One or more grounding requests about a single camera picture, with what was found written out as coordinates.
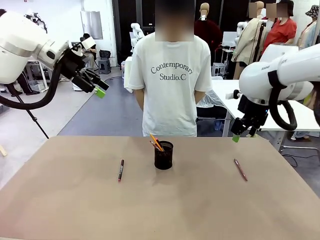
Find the marker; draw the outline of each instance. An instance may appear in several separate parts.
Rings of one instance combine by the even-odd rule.
[[[157,150],[159,150],[161,152],[161,150],[157,147],[157,145],[153,142],[153,141],[150,141],[150,143],[153,145],[153,147]]]
[[[124,170],[124,164],[125,164],[125,160],[122,159],[122,160],[121,160],[121,165],[120,165],[118,182],[121,182],[122,172],[123,172],[123,170]]]

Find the red shirt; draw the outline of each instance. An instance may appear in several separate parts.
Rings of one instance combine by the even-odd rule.
[[[270,44],[286,43],[289,39],[295,38],[296,32],[297,24],[291,18],[288,18],[283,25],[280,25],[280,21],[277,20],[266,36],[262,53],[265,52]]]
[[[204,40],[213,54],[222,41],[222,33],[214,21],[197,20],[194,23],[194,35]]]

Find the black pencil holder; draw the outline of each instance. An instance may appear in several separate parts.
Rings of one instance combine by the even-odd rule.
[[[174,145],[168,141],[160,141],[159,144],[164,151],[154,149],[154,166],[160,170],[168,170],[172,167]]]

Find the stool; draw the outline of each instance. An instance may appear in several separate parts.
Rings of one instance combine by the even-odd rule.
[[[109,74],[111,72],[110,61],[108,58],[98,61],[99,74]]]

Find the brown tabletop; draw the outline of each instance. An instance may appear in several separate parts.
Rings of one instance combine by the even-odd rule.
[[[0,191],[0,237],[320,239],[318,197],[266,140],[163,139],[174,144],[166,171],[155,169],[149,140],[49,139]]]

